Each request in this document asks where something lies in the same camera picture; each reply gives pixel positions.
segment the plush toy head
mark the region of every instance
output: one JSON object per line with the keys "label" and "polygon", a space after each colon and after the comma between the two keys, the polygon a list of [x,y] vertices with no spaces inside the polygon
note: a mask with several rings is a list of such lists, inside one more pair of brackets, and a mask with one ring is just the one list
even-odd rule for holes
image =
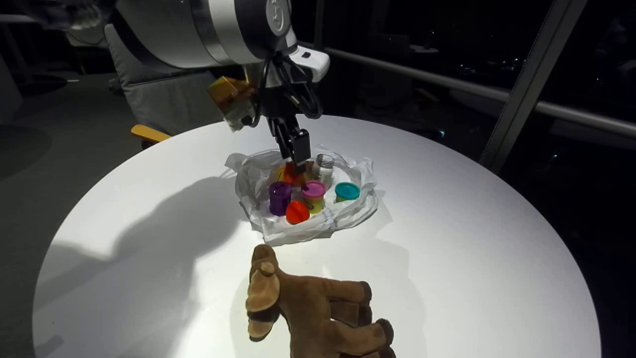
{"label": "plush toy head", "polygon": [[273,249],[252,255],[245,308],[250,339],[264,339],[279,315],[287,320],[294,358],[394,357],[389,321],[371,323],[366,282],[293,276],[279,268]]}

